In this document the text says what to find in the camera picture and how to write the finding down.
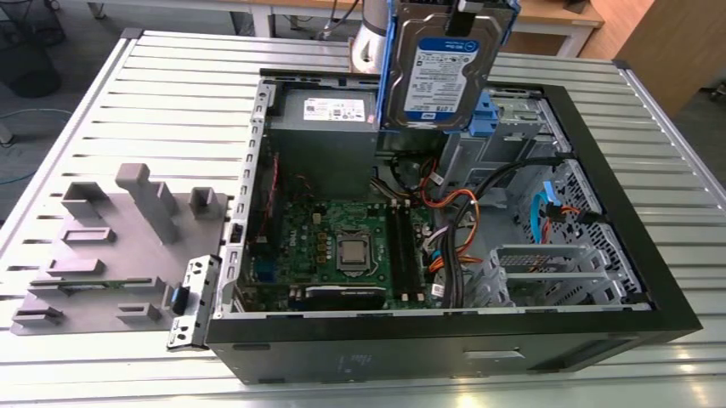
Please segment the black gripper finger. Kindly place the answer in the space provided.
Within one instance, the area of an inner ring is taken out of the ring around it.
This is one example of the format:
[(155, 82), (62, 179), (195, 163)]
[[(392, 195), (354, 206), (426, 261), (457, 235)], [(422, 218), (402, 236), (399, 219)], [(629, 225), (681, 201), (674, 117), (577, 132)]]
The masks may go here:
[(453, 1), (445, 26), (445, 35), (449, 37), (467, 37), (481, 11), (481, 0)]

